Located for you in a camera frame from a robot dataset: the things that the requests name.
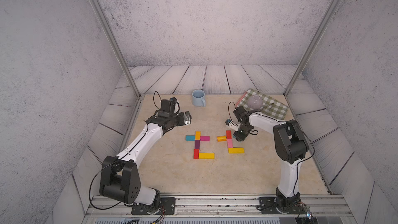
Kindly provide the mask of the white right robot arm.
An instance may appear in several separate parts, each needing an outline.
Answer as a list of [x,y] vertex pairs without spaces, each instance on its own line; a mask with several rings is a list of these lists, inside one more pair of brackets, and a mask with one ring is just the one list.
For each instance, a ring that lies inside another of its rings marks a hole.
[[247,111],[242,106],[234,110],[234,115],[240,123],[238,130],[234,132],[237,141],[244,141],[254,128],[262,129],[274,136],[275,150],[282,161],[275,204],[279,211],[287,212],[301,201],[299,175],[309,151],[305,133],[295,120],[277,120],[255,110]]

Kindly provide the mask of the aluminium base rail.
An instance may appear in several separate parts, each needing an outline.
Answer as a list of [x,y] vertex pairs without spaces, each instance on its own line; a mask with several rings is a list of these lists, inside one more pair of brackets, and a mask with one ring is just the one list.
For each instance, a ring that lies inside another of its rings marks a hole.
[[93,197],[85,224],[355,224],[340,195],[302,195],[280,211],[275,196],[259,194],[162,194],[161,208],[149,214],[141,204],[126,205]]

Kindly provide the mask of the light pink block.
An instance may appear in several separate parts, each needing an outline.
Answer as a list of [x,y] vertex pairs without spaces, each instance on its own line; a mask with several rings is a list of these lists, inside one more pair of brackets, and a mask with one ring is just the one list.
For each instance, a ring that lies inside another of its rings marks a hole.
[[232,139],[227,139],[227,144],[228,144],[228,148],[233,148],[233,140]]

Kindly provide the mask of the pink plastic tray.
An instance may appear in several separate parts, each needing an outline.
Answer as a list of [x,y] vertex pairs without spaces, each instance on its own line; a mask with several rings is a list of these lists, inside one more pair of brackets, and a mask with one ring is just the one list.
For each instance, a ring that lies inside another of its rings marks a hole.
[[240,106],[242,101],[245,99],[247,95],[247,91],[239,98],[239,100],[235,103],[235,106]]

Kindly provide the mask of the purple block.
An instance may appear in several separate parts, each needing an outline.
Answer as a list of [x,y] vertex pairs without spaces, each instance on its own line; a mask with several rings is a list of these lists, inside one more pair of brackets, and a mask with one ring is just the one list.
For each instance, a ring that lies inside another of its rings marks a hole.
[[195,140],[195,149],[200,149],[200,140]]

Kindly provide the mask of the orange cylinder block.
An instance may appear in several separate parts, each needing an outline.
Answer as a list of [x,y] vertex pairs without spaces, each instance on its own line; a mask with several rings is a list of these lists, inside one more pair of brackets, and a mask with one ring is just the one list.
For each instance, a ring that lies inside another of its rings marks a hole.
[[218,142],[225,142],[225,141],[227,141],[228,140],[228,138],[226,137],[226,136],[218,136],[217,137],[217,141]]

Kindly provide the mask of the green white checkered cloth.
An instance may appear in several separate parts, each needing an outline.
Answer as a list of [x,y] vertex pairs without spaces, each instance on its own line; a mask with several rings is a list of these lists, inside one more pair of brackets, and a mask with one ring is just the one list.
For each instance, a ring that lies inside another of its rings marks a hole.
[[242,106],[246,111],[256,110],[263,115],[279,120],[285,119],[289,110],[289,107],[284,103],[252,88],[244,93],[236,106]]

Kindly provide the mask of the magenta block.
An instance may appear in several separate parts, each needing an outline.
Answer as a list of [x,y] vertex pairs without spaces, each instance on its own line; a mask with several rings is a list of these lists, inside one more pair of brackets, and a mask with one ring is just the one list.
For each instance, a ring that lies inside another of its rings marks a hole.
[[210,141],[210,136],[201,136],[200,137],[200,141],[209,142]]

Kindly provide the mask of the left aluminium frame post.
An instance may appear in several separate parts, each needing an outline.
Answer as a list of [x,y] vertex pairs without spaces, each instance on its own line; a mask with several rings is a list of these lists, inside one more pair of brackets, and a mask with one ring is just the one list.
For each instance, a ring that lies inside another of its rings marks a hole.
[[115,36],[113,34],[112,28],[111,28],[111,26],[110,26],[110,24],[109,24],[109,22],[108,22],[108,20],[107,20],[107,18],[105,16],[105,13],[104,13],[104,11],[102,9],[102,6],[101,6],[99,0],[89,0],[89,2],[90,2],[91,6],[92,6],[92,8],[94,10],[94,13],[95,13],[97,19],[100,22],[100,25],[101,25],[101,27],[102,27],[102,29],[104,31],[104,34],[105,34],[108,42],[111,45],[111,48],[112,48],[112,50],[113,50],[113,52],[114,52],[114,54],[116,56],[116,59],[118,60],[120,66],[121,66],[121,69],[122,69],[124,75],[126,76],[126,79],[127,79],[128,83],[129,83],[130,87],[132,88],[135,96],[137,98],[140,98],[141,94],[140,94],[140,92],[139,92],[139,90],[138,90],[138,88],[137,88],[137,86],[135,84],[135,81],[134,81],[134,79],[133,79],[133,77],[131,75],[131,72],[130,72],[128,66],[127,66],[126,60],[124,59],[122,51],[121,51],[121,49],[120,49],[120,47],[119,47],[119,45],[117,43],[117,40],[116,40],[116,38],[115,38]]

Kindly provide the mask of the long yellow block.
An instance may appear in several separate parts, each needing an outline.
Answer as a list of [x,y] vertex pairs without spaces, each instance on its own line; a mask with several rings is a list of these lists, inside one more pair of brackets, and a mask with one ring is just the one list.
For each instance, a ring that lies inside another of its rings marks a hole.
[[233,147],[233,148],[228,148],[228,152],[230,154],[241,154],[245,153],[245,150],[242,147]]
[[215,159],[215,154],[214,153],[200,152],[199,153],[199,159]]

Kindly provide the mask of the teal block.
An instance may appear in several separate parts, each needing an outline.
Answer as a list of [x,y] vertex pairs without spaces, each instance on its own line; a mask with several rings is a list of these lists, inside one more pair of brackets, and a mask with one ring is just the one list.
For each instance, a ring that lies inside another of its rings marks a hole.
[[195,141],[196,136],[195,135],[186,135],[186,141]]

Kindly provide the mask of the red block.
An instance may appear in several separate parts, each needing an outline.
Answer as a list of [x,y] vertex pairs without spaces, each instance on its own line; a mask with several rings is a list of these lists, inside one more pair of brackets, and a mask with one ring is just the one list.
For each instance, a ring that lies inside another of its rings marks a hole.
[[226,131],[226,137],[227,137],[228,140],[229,140],[229,139],[232,139],[232,132],[231,132],[231,130],[227,130],[227,131]]
[[200,153],[200,150],[199,150],[199,149],[195,149],[195,150],[194,150],[193,158],[194,158],[194,159],[199,159],[199,153]]

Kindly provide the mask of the aluminium frame post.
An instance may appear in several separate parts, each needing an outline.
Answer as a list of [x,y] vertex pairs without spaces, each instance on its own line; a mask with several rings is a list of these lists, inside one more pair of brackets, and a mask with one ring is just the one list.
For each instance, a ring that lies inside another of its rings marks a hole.
[[132,88],[135,96],[137,98],[140,98],[141,94],[140,94],[140,92],[139,92],[139,90],[138,90],[138,88],[137,88],[137,86],[135,84],[135,81],[134,81],[134,79],[133,79],[133,77],[131,75],[131,72],[130,72],[128,66],[127,66],[126,60],[124,59],[122,51],[121,51],[121,49],[120,49],[120,47],[119,47],[119,45],[117,43],[117,40],[116,40],[116,38],[115,38],[115,36],[113,34],[112,28],[111,28],[111,26],[110,26],[110,24],[109,24],[109,22],[108,22],[108,20],[107,20],[107,18],[105,16],[105,13],[104,13],[104,11],[102,9],[102,6],[101,6],[99,0],[89,0],[89,2],[90,2],[91,6],[92,6],[92,8],[94,10],[94,13],[95,13],[97,19],[100,22],[100,25],[101,25],[101,27],[102,27],[102,29],[104,31],[104,34],[105,34],[108,42],[111,45],[111,48],[112,48],[112,50],[113,50],[113,52],[114,52],[114,54],[116,56],[116,59],[118,60],[120,66],[121,66],[121,69],[122,69],[124,75],[126,76],[126,79],[127,79],[128,83],[129,83],[130,87]]
[[306,48],[304,54],[302,55],[295,72],[293,73],[293,76],[291,80],[288,83],[287,88],[285,89],[283,95],[287,97],[293,90],[296,82],[299,79],[300,74],[303,72],[304,68],[308,64],[310,58],[312,57],[318,43],[320,42],[322,36],[324,35],[324,32],[326,31],[330,21],[332,20],[335,12],[339,8],[339,4],[341,3],[342,0],[331,0],[325,13],[323,14],[323,17],[320,21],[320,24],[318,25],[308,47]]

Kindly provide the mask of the orange-yellow square block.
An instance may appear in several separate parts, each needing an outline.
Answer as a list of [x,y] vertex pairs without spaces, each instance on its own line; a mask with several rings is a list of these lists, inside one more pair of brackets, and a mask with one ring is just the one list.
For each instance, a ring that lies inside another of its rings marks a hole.
[[195,140],[200,140],[201,139],[201,132],[200,131],[196,131],[195,132]]

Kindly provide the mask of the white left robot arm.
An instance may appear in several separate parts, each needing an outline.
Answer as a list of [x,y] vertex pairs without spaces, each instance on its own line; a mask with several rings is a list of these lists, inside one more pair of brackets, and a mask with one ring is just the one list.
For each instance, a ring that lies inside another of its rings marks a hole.
[[108,156],[102,163],[102,168],[96,173],[100,175],[99,193],[101,196],[116,200],[111,207],[99,207],[92,202],[89,193],[90,206],[98,210],[108,210],[120,203],[143,204],[157,210],[160,204],[160,193],[141,183],[139,167],[143,159],[165,133],[175,127],[190,125],[192,116],[188,111],[169,117],[151,116],[145,121],[145,127],[137,138],[115,157]]

